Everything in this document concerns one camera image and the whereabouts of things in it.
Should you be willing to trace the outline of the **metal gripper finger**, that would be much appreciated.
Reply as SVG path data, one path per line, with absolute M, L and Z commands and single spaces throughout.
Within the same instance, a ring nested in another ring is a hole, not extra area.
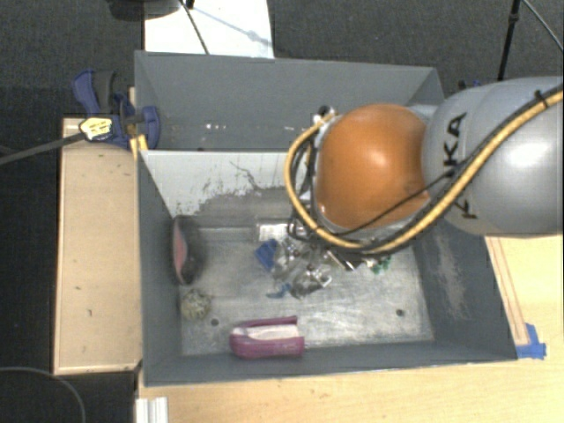
M 287 259 L 305 258 L 313 251 L 310 243 L 299 240 L 283 240 L 282 245 Z
M 332 277 L 321 271 L 305 271 L 301 286 L 304 290 L 319 290 L 326 288 L 332 282 Z

